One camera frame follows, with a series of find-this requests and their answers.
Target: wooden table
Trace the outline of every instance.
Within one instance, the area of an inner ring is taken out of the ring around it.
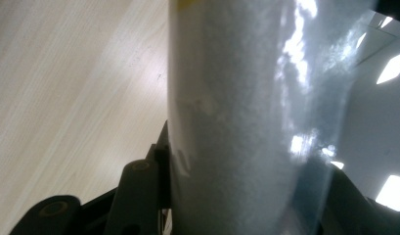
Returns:
[[[0,0],[0,234],[115,187],[166,120],[167,1]]]

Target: light wood surface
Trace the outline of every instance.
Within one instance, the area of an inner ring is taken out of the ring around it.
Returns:
[[[0,0],[0,234],[52,195],[85,203],[166,120],[167,1]]]

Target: white cylindrical object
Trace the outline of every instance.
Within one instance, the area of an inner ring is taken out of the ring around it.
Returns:
[[[314,230],[371,3],[171,1],[174,234]]]

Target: black plastic part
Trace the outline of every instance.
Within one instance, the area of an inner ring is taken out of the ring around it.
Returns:
[[[16,225],[11,235],[77,234],[76,222],[80,201],[73,196],[55,196],[32,207]]]
[[[400,22],[400,0],[380,0],[378,1],[376,12]]]
[[[171,208],[169,155],[168,125],[166,122],[155,145],[154,154],[155,161],[159,165],[159,206],[162,209]]]
[[[331,190],[324,209],[325,234],[400,234],[358,191],[349,178],[333,168]]]
[[[82,206],[80,213],[81,234],[102,235],[104,233],[115,192],[116,189],[112,189]]]
[[[158,166],[146,159],[128,164],[114,196],[105,235],[161,234]]]

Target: black mechanical part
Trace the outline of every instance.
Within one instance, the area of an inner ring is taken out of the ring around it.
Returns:
[[[80,202],[72,196],[55,196],[32,207],[11,232],[11,235],[77,234],[75,223]]]

